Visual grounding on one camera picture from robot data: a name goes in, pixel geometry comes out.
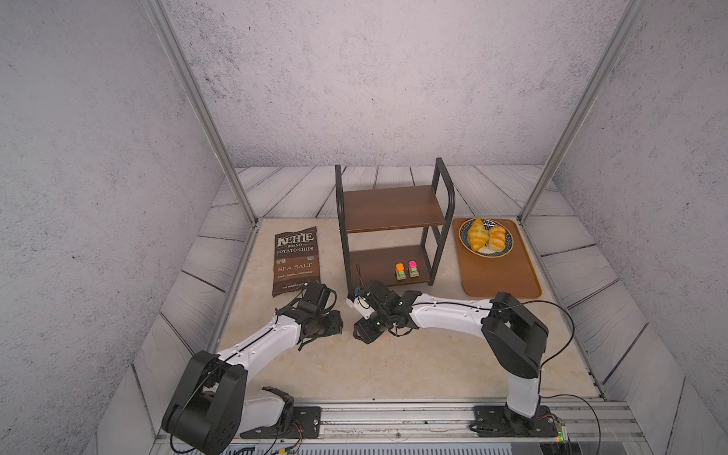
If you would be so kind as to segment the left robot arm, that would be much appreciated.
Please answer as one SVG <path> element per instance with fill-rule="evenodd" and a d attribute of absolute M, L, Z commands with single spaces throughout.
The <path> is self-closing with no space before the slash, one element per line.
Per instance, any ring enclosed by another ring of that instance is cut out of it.
<path fill-rule="evenodd" d="M 343 320 L 334 308 L 336 302 L 335 290 L 308 282 L 252 336 L 218 353 L 195 354 L 182 373 L 161 428 L 172 440 L 189 446 L 185 453 L 196 449 L 221 454 L 233 439 L 245 434 L 286 436 L 296 426 L 293 396 L 273 387 L 249 394 L 248 383 L 285 351 L 341 334 Z"/>

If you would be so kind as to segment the green truck orange drum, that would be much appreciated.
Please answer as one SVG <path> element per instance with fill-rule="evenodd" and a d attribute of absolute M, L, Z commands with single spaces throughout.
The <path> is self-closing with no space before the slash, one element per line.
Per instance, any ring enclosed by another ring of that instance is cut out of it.
<path fill-rule="evenodd" d="M 403 281 L 407 279 L 405 265 L 403 265 L 402 263 L 398 263 L 395 265 L 395 276 L 396 280 L 398 281 Z"/>

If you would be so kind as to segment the green truck pink drum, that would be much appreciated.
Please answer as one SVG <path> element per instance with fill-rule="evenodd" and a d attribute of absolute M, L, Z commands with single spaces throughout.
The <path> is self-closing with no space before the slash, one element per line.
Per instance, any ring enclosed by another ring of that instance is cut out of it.
<path fill-rule="evenodd" d="M 415 261 L 409 261 L 408 272 L 409 272 L 409 276 L 413 279 L 420 276 L 418 265 Z"/>

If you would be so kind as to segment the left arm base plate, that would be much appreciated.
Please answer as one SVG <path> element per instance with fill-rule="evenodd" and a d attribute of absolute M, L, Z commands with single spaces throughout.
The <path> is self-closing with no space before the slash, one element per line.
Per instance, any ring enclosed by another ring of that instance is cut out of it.
<path fill-rule="evenodd" d="M 322 408 L 293 406 L 285 409 L 275 425 L 241 432 L 241 439 L 317 439 L 320 436 Z"/>

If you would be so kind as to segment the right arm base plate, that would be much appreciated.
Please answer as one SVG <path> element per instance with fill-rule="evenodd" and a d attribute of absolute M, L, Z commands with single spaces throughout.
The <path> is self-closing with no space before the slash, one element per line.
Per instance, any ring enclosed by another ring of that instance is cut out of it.
<path fill-rule="evenodd" d="M 479 437 L 491 438 L 560 438 L 557 417 L 544 405 L 533 417 L 524 417 L 503 406 L 476 406 L 469 429 Z"/>

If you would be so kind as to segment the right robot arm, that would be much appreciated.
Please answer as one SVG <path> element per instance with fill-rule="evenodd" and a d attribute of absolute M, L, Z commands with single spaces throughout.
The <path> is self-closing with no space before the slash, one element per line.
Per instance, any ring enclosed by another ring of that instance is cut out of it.
<path fill-rule="evenodd" d="M 413 290 L 399 295 L 373 281 L 352 291 L 347 304 L 361 316 L 354 336 L 366 344 L 399 329 L 445 329 L 484 339 L 508 373 L 508 411 L 522 419 L 536 416 L 549 330 L 514 296 L 499 292 L 491 300 L 462 301 Z"/>

